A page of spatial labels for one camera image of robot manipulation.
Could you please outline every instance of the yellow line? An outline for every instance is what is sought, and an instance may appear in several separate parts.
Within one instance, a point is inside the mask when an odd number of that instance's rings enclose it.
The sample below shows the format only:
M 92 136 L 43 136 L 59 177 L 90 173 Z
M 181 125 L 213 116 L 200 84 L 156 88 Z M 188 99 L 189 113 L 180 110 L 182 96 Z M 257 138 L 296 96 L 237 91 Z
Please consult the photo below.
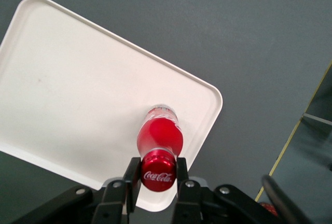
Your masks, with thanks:
M 290 136 L 289 136 L 289 138 L 288 138 L 286 144 L 284 145 L 284 147 L 283 147 L 283 149 L 281 150 L 281 152 L 280 152 L 278 158 L 276 159 L 276 161 L 275 161 L 275 163 L 274 163 L 274 165 L 273 165 L 273 167 L 272 167 L 272 169 L 271 169 L 271 171 L 270 171 L 270 173 L 269 173 L 269 176 L 272 176 L 272 174 L 273 174 L 275 168 L 276 168 L 277 165 L 279 164 L 279 162 L 280 162 L 282 156 L 284 155 L 284 153 L 285 153 L 285 151 L 286 151 L 286 149 L 287 149 L 289 143 L 291 142 L 291 140 L 292 140 L 292 138 L 293 138 L 293 136 L 294 136 L 294 133 L 296 132 L 298 126 L 299 126 L 300 123 L 301 123 L 301 119 L 302 119 L 302 117 L 301 117 L 300 120 L 296 123 L 294 129 L 292 130 L 292 133 L 290 134 Z M 255 199 L 256 202 L 257 202 L 257 201 L 259 200 L 259 198 L 261 197 L 261 194 L 263 193 L 263 191 L 264 191 L 264 188 L 261 187 L 261 189 L 260 189 L 258 195 L 256 196 L 256 199 Z
M 322 77 L 320 83 L 318 84 L 318 87 L 316 88 L 315 92 L 313 93 L 313 95 L 312 95 L 312 97 L 311 97 L 311 100 L 310 100 L 310 102 L 309 102 L 309 104 L 308 104 L 308 106 L 307 106 L 305 112 L 308 110 L 308 108 L 309 108 L 309 106 L 310 106 L 310 104 L 311 104 L 313 98 L 315 97 L 315 95 L 316 95 L 318 89 L 321 87 L 321 84 L 322 84 L 322 82 L 323 82 L 323 80 L 324 80 L 324 78 L 325 78 L 327 72 L 328 72 L 329 69 L 331 68 L 331 66 L 332 66 L 332 61 L 330 62 L 329 66 L 327 67 L 327 70 L 325 70 L 324 75 L 323 75 L 323 77 Z
M 330 64 L 329 64 L 327 70 L 325 71 L 325 73 L 324 73 L 324 75 L 323 75 L 323 77 L 322 77 L 320 83 L 318 84 L 318 87 L 316 88 L 314 94 L 312 95 L 311 100 L 310 100 L 310 102 L 309 102 L 309 104 L 308 104 L 308 106 L 307 106 L 305 112 L 308 110 L 308 108 L 309 108 L 309 106 L 310 106 L 310 104 L 311 104 L 313 98 L 315 97 L 315 95 L 316 95 L 318 89 L 320 88 L 320 86 L 321 86 L 321 84 L 322 84 L 322 82 L 323 82 L 323 80 L 324 80 L 324 78 L 325 78 L 327 72 L 328 72 L 329 69 L 331 68 L 331 66 L 332 66 L 332 61 L 330 62 Z M 276 162 L 274 163 L 274 165 L 273 165 L 273 167 L 272 167 L 272 169 L 271 169 L 271 171 L 270 171 L 270 173 L 269 173 L 269 176 L 272 176 L 273 172 L 275 171 L 275 168 L 277 167 L 277 165 L 279 164 L 279 162 L 280 162 L 282 156 L 284 155 L 284 153 L 285 153 L 285 151 L 286 151 L 286 149 L 287 149 L 289 143 L 291 142 L 291 140 L 292 140 L 292 138 L 293 138 L 293 136 L 294 136 L 294 133 L 296 132 L 298 126 L 300 125 L 301 120 L 302 120 L 302 117 L 301 117 L 300 120 L 296 123 L 296 125 L 295 125 L 295 127 L 294 127 L 292 133 L 290 134 L 290 136 L 289 136 L 289 138 L 288 138 L 286 144 L 284 145 L 284 147 L 283 147 L 283 149 L 281 150 L 281 152 L 280 152 L 278 158 L 276 159 Z M 261 197 L 261 194 L 263 193 L 263 191 L 264 191 L 264 187 L 261 187 L 260 191 L 258 192 L 258 195 L 257 195 L 256 198 L 255 198 L 255 201 L 256 201 L 256 202 L 257 202 L 257 201 L 259 200 L 259 198 Z

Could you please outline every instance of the red plastic bottle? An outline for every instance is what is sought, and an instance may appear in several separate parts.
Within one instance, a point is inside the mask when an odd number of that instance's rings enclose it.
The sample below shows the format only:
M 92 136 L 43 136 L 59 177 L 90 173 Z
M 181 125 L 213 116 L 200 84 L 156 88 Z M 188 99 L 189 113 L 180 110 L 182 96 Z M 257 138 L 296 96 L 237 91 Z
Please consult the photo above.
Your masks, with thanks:
M 152 191 L 169 189 L 176 179 L 176 158 L 183 146 L 178 119 L 167 105 L 156 105 L 146 115 L 137 136 L 142 159 L 141 181 Z

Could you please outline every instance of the metal bolt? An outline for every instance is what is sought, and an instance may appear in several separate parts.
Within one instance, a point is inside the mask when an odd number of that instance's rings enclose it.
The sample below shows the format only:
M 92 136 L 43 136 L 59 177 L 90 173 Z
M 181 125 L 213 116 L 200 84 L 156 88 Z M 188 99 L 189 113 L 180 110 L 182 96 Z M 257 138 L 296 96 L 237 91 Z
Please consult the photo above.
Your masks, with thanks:
M 120 181 L 116 181 L 115 183 L 113 183 L 113 188 L 118 188 L 122 185 L 122 183 Z
M 195 183 L 193 181 L 186 181 L 186 186 L 188 188 L 191 188 L 191 187 L 195 186 Z
M 85 189 L 78 189 L 75 192 L 76 194 L 84 194 L 85 193 Z
M 221 192 L 221 194 L 229 194 L 229 188 L 226 188 L 226 187 L 221 187 L 219 189 L 219 191 Z

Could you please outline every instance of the bottle cap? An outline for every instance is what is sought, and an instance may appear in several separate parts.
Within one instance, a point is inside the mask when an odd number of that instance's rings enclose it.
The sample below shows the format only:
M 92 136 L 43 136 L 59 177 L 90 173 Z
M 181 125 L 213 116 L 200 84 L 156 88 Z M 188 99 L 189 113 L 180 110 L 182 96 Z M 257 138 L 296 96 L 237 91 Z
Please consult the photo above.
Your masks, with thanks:
M 169 189 L 176 179 L 176 161 L 165 149 L 153 149 L 142 160 L 141 181 L 145 187 L 160 192 Z

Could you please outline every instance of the bottle label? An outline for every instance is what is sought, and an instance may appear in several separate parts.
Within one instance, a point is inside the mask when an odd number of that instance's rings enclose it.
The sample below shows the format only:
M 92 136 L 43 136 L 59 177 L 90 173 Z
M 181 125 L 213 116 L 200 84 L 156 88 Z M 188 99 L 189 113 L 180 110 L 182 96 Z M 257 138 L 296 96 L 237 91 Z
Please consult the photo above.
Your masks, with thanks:
M 144 174 L 145 180 L 152 180 L 152 181 L 164 181 L 166 183 L 171 183 L 171 176 L 173 176 L 172 173 L 152 173 L 151 171 L 148 171 Z

